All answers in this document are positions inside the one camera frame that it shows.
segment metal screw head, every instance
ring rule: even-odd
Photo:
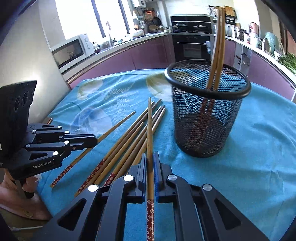
[[[202,186],[202,188],[203,188],[203,190],[208,191],[208,192],[212,190],[212,186],[210,184],[204,184]]]
[[[90,191],[90,192],[95,192],[96,190],[98,190],[98,186],[96,185],[96,184],[93,184],[93,185],[90,185],[89,187],[88,187],[88,190]]]
[[[174,174],[171,174],[171,175],[168,175],[168,179],[169,179],[170,181],[176,181],[176,180],[177,180],[177,176],[174,175]]]
[[[133,180],[133,176],[132,176],[132,175],[125,175],[125,176],[123,177],[123,179],[124,179],[126,182],[130,182],[130,181]]]

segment oven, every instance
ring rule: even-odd
[[[176,62],[187,59],[211,59],[210,37],[173,35]]]

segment white wall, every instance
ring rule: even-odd
[[[42,25],[50,47],[65,41],[55,0],[38,0]]]
[[[271,9],[269,9],[269,12],[271,17],[273,34],[275,34],[278,37],[278,39],[281,40],[281,29],[279,26],[279,18]]]
[[[29,122],[42,122],[69,92],[49,50],[38,1],[14,22],[0,46],[0,87],[37,80]]]
[[[208,14],[209,5],[234,7],[233,0],[166,0],[165,3],[169,16],[186,13]]]
[[[254,0],[233,0],[234,9],[237,13],[237,23],[241,24],[241,28],[249,30],[249,25],[254,22],[260,26],[259,15]]]
[[[262,0],[255,0],[260,21],[260,37],[263,39],[267,32],[273,32],[269,7]]]

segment floral pattern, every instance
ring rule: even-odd
[[[106,182],[104,183],[103,187],[104,187],[104,186],[108,186],[108,185],[110,185],[110,184],[113,182],[113,180],[114,180],[115,177],[116,177],[116,174],[112,172],[112,173],[110,174],[110,176],[107,178],[107,180],[106,180]]]
[[[71,164],[67,166],[66,169],[52,182],[50,187],[53,188],[72,167],[73,166]]]
[[[154,200],[147,200],[147,240],[154,241]]]
[[[77,193],[81,193],[84,188],[88,185],[92,177],[98,172],[98,170],[101,168],[101,166],[105,163],[106,159],[103,158],[100,163],[96,166],[96,168],[91,172],[91,174],[88,176],[88,178],[85,180],[85,182],[81,185],[81,187],[77,190]]]

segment cabinet door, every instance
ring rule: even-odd
[[[291,100],[294,94],[294,88],[287,82],[286,78],[270,64],[268,64],[266,68],[264,86],[279,93],[288,100]]]
[[[131,57],[131,50],[126,50],[93,67],[73,81],[70,84],[70,87],[73,89],[82,80],[130,70],[135,70],[135,66],[133,65],[133,60]]]
[[[224,63],[230,66],[234,64],[234,55],[235,55],[235,42],[226,40],[225,41],[225,56]]]
[[[131,48],[136,69],[161,69],[168,66],[162,38],[156,38]]]
[[[167,35],[163,38],[163,44],[165,47],[165,52],[167,56],[168,65],[176,62],[175,60],[175,52],[173,45],[173,37],[171,35]]]
[[[264,86],[267,62],[257,54],[251,54],[251,61],[248,73],[249,81]]]
[[[156,38],[153,41],[150,41],[150,51],[152,55],[151,66],[153,69],[163,69],[168,66],[168,60],[165,52],[165,46],[163,38]]]

